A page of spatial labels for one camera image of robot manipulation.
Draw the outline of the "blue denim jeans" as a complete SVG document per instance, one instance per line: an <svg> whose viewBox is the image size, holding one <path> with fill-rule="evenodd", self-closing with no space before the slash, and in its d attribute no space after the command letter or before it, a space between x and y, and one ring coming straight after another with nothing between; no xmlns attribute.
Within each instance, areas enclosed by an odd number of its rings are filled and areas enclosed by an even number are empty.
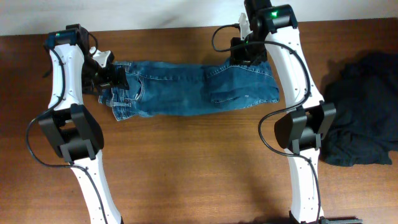
<svg viewBox="0 0 398 224"><path fill-rule="evenodd" d="M122 121L133 116L198 116L279 102L268 62L259 65L116 62L129 89L111 88L98 101Z"/></svg>

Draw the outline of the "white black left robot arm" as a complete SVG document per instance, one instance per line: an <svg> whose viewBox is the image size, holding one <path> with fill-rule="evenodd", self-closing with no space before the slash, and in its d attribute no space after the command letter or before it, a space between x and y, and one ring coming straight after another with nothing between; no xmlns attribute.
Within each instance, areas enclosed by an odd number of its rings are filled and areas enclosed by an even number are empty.
<svg viewBox="0 0 398 224"><path fill-rule="evenodd" d="M91 38L80 24L49 33L45 48L52 62L52 94L47 110L36 120L64 167L76 176L90 222L121 224L103 168L103 132L83 95L112 87L127 90L129 84L124 70L114 66L112 51L92 47Z"/></svg>

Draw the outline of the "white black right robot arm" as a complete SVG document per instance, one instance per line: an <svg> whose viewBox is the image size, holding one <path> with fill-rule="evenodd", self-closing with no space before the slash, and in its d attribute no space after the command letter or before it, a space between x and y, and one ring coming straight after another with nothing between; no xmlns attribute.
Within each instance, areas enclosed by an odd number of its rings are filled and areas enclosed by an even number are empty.
<svg viewBox="0 0 398 224"><path fill-rule="evenodd" d="M239 20L241 39L232 53L240 63L255 64L261 51L271 56L284 92L285 108L277 114L274 133L280 149L274 152L289 161L292 184L291 223L322 223L318 160L322 139L335 117L336 109L325 103L314 83L300 42L298 22L288 4L274 6L270 1L245 1L246 15Z"/></svg>

